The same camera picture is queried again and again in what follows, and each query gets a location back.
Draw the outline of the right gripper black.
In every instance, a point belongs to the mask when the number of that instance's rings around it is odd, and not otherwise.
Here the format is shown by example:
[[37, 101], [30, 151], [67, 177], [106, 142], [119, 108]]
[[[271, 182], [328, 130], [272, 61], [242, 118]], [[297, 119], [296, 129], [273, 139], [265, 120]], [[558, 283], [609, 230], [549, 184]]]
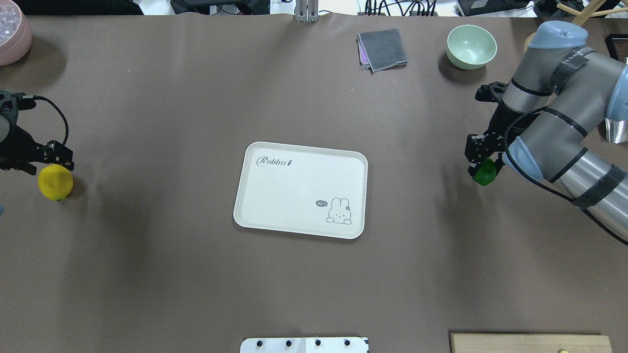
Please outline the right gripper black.
[[[469, 162], [468, 173], [474, 177], [480, 169], [481, 163], [487, 156], [493, 156], [496, 152], [504, 151], [505, 130], [523, 113], [512, 110], [506, 105], [499, 103], [496, 107], [488, 128], [484, 135], [469, 134], [465, 141], [465, 158]], [[495, 176], [498, 176], [505, 163], [503, 153], [498, 153], [494, 160]]]

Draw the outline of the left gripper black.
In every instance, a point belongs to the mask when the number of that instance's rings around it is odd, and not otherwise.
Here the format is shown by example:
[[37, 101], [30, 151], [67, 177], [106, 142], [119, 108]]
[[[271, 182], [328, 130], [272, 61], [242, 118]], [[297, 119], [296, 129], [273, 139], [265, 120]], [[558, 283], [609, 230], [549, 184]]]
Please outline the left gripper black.
[[46, 161], [48, 164], [60, 165], [69, 171], [75, 168], [73, 152], [63, 143], [49, 141], [45, 147], [36, 143], [31, 134], [21, 127], [10, 127], [8, 135], [0, 144], [0, 169], [36, 175], [37, 168], [32, 163]]

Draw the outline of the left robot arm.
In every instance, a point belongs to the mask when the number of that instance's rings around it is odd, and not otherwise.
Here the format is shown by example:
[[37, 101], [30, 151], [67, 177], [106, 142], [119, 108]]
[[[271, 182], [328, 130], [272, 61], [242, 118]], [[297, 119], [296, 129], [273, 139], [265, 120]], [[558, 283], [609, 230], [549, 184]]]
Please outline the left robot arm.
[[73, 171], [73, 152], [63, 143], [51, 140], [46, 144], [34, 141], [31, 134], [6, 118], [1, 119], [0, 168], [36, 175], [33, 163], [56, 164]]

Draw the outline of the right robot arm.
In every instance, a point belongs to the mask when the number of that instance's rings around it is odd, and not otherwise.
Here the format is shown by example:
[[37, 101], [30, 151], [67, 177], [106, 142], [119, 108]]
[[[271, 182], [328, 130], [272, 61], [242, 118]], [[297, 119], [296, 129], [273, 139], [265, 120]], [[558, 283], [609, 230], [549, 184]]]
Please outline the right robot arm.
[[497, 107], [482, 134], [465, 143], [468, 173], [488, 185], [508, 166], [566, 199], [605, 232], [627, 243], [627, 172], [584, 147], [605, 119], [627, 120], [627, 65], [587, 46], [588, 32], [542, 23], [508, 83], [478, 88]]

